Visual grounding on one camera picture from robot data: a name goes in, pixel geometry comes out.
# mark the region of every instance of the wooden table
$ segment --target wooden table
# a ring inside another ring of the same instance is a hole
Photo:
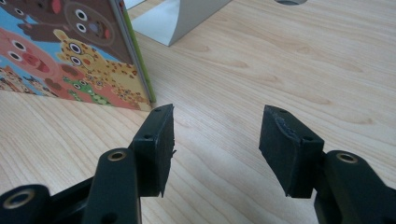
[[[160,3],[130,10],[134,18]],[[396,2],[234,0],[171,48],[137,35],[177,154],[143,223],[317,223],[258,150],[264,105],[289,110],[396,188]],[[127,147],[147,112],[0,91],[0,191],[59,192]]]

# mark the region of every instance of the illustrated book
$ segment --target illustrated book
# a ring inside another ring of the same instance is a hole
[[[151,109],[155,95],[122,0],[0,7],[0,90]]]

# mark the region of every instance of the book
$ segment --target book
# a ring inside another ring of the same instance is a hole
[[[0,90],[150,111],[122,0],[0,0]]]

